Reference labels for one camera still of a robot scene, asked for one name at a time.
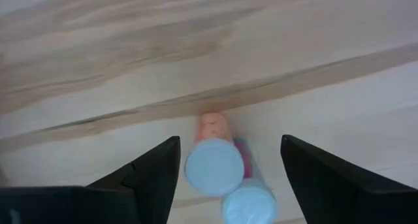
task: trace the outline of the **round cap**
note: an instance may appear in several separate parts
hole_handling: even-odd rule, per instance
[[[241,184],[244,162],[234,144],[219,138],[207,139],[189,154],[185,175],[197,191],[220,197]]]
[[[241,187],[222,204],[226,224],[271,224],[277,218],[274,197],[260,187]]]

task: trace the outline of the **light blue cap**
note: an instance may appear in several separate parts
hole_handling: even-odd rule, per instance
[[[278,217],[278,209],[266,189],[243,186],[225,197],[222,216],[226,224],[271,224]]]
[[[231,142],[207,139],[199,142],[189,154],[185,175],[197,191],[220,197],[241,184],[244,162]]]

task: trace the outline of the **white cap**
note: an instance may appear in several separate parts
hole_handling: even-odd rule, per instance
[[[234,144],[220,138],[199,142],[189,154],[185,175],[199,192],[220,197],[235,190],[244,177],[244,162]]]
[[[277,204],[270,192],[257,186],[242,186],[225,197],[222,215],[226,224],[271,224]]]

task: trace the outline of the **light wooden surface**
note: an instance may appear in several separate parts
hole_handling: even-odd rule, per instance
[[[0,0],[0,182],[86,185],[226,110],[280,204],[292,134],[418,187],[415,0]],[[169,223],[221,223],[180,175]]]

